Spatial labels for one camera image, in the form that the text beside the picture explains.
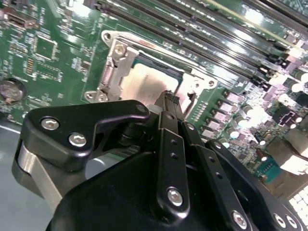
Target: capacitor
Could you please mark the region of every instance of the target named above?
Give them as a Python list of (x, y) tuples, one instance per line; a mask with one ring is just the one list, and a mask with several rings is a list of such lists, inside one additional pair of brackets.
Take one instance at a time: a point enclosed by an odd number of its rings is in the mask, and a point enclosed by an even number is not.
[(289, 88), (292, 92), (294, 93), (297, 93), (297, 92), (300, 92), (304, 89), (304, 86), (303, 84), (301, 83), (298, 83), (294, 80), (290, 80), (288, 83), (287, 83), (287, 88)]
[(305, 71), (302, 71), (302, 70), (297, 71), (294, 77), (298, 79), (299, 81), (302, 81), (303, 83), (308, 82), (308, 73)]
[(26, 97), (25, 85), (14, 78), (0, 81), (0, 96), (6, 103), (21, 101)]
[(243, 111), (248, 117), (252, 117), (255, 113), (254, 109), (250, 105), (243, 107)]
[(295, 113), (294, 116), (292, 117), (292, 120), (296, 123), (300, 123), (302, 122), (303, 118), (299, 114)]
[(237, 116), (234, 121), (236, 122), (237, 126), (240, 128), (248, 127), (248, 122), (242, 116)]
[(289, 127), (290, 129), (295, 129), (296, 128), (296, 122), (292, 119), (288, 120), (285, 122), (285, 125)]
[(227, 133), (229, 134), (231, 139), (236, 139), (240, 136), (240, 133), (234, 127), (228, 128)]
[(257, 149), (256, 149), (256, 154), (257, 154), (257, 156), (260, 158), (260, 160), (261, 160), (262, 162), (267, 161), (268, 155), (267, 155), (262, 149), (257, 148)]
[(225, 139), (225, 138), (219, 139), (219, 142), (220, 142), (223, 146), (225, 146), (225, 148), (229, 148), (229, 147), (230, 147), (230, 144), (228, 143), (227, 139)]
[(256, 141), (258, 142), (259, 145), (266, 144), (266, 141), (263, 139), (263, 137), (261, 136), (261, 134), (259, 132), (256, 132), (254, 134), (254, 138), (256, 139)]

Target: mounting hardware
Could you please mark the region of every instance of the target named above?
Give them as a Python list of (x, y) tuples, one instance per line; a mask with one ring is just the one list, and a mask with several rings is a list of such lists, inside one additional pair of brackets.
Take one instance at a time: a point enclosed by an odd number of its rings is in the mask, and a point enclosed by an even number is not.
[(296, 222), (295, 222), (289, 215), (286, 215), (285, 217), (287, 218), (287, 220), (288, 220), (288, 222), (290, 223), (290, 225), (292, 225), (292, 227), (293, 227), (294, 229), (297, 229), (297, 224), (296, 224)]
[(142, 106), (141, 104), (138, 104), (137, 106), (137, 109), (141, 112), (146, 112), (146, 109), (144, 108), (144, 106)]
[(125, 53), (125, 47), (123, 44), (117, 44), (114, 51), (117, 55), (123, 55)]
[(194, 130), (194, 127), (192, 124), (187, 124), (187, 127), (190, 129), (190, 130)]
[(215, 143), (214, 143), (214, 145), (215, 145), (218, 149), (221, 149), (221, 145), (220, 145), (220, 143), (215, 142)]
[(69, 136), (68, 141), (76, 147), (83, 147), (86, 145), (86, 137), (80, 133), (73, 133)]
[(276, 213), (274, 213), (274, 217), (275, 217), (277, 223), (278, 223), (281, 227), (283, 227), (283, 228), (287, 227), (286, 224), (285, 224), (285, 222), (284, 222), (284, 220), (283, 220), (279, 215), (277, 215)]
[(168, 199), (169, 201), (174, 204), (175, 206), (181, 206), (183, 203), (182, 195), (176, 189), (169, 189), (168, 190)]
[(232, 212), (233, 219), (238, 226), (240, 226), (243, 230), (247, 229), (247, 222), (244, 219), (244, 217), (238, 212), (238, 211), (233, 211)]
[(50, 131), (56, 130), (59, 127), (58, 121), (52, 118), (43, 119), (41, 125), (46, 130)]

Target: metal plate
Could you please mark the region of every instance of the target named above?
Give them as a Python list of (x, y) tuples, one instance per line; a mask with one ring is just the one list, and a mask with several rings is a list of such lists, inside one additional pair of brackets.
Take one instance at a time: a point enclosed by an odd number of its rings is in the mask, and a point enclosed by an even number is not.
[(136, 64), (122, 80), (121, 98), (135, 99), (148, 106), (154, 104), (163, 91), (174, 92), (178, 85), (179, 82), (173, 77), (143, 64)]

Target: surface-mount component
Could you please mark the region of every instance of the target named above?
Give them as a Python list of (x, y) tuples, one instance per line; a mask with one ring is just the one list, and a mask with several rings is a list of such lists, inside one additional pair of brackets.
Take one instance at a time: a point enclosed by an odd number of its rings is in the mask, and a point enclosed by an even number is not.
[(218, 100), (217, 102), (218, 108), (224, 112), (231, 112), (233, 110), (233, 106), (225, 101)]
[(260, 148), (256, 149), (256, 154), (262, 162), (267, 161), (268, 155)]
[(248, 121), (244, 119), (242, 116), (238, 115), (234, 118), (235, 123), (240, 128), (247, 128), (248, 127)]
[(298, 70), (295, 74), (294, 77), (303, 82), (303, 83), (307, 83), (308, 82), (308, 73), (302, 70)]
[(229, 90), (226, 90), (223, 93), (223, 96), (225, 97), (226, 100), (232, 102), (232, 103), (238, 103), (243, 100), (243, 98), (240, 95), (237, 95), (233, 92), (230, 92)]
[(245, 115), (247, 115), (248, 117), (253, 117), (255, 115), (255, 110), (250, 106), (250, 105), (246, 105), (243, 107), (243, 112), (245, 113)]
[(299, 130), (292, 129), (285, 135), (285, 139), (298, 151), (298, 153), (308, 158), (308, 138)]
[(216, 109), (212, 111), (212, 116), (218, 121), (224, 121), (230, 118), (230, 116), (225, 114), (223, 111), (216, 110)]
[(22, 12), (13, 12), (7, 14), (7, 20), (14, 26), (31, 29), (37, 26), (37, 20)]
[(236, 139), (240, 136), (240, 133), (233, 127), (227, 128), (226, 132), (228, 133), (231, 139)]
[(214, 119), (207, 119), (206, 125), (212, 130), (217, 130), (220, 128), (220, 123)]
[(220, 142), (223, 146), (225, 146), (226, 148), (229, 148), (229, 147), (230, 147), (230, 144), (228, 143), (228, 140), (225, 139), (225, 138), (219, 139), (219, 142)]
[(26, 97), (26, 87), (14, 78), (0, 81), (0, 96), (6, 103), (21, 101)]
[(210, 128), (204, 128), (202, 131), (202, 136), (206, 138), (213, 138), (214, 137), (214, 131)]
[(261, 136), (259, 132), (254, 133), (254, 138), (256, 139), (259, 145), (266, 144), (266, 141), (263, 139), (263, 137)]

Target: black plastic arm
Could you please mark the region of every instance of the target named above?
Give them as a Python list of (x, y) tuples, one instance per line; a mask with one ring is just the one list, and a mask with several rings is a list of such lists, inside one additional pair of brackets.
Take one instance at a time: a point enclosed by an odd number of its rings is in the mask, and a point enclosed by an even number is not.
[(218, 148), (216, 143), (211, 140), (205, 146), (216, 153), (232, 187), (247, 198), (254, 224), (262, 231), (302, 231), (297, 218), (231, 152), (221, 144)]
[[(93, 152), (95, 136), (126, 122), (144, 122), (148, 109), (135, 100), (93, 103), (30, 111), (25, 117), (20, 138), (36, 155), (66, 171), (85, 167)], [(48, 130), (42, 126), (46, 118), (55, 119), (59, 127)], [(86, 139), (82, 147), (73, 146), (69, 136), (79, 133)]]

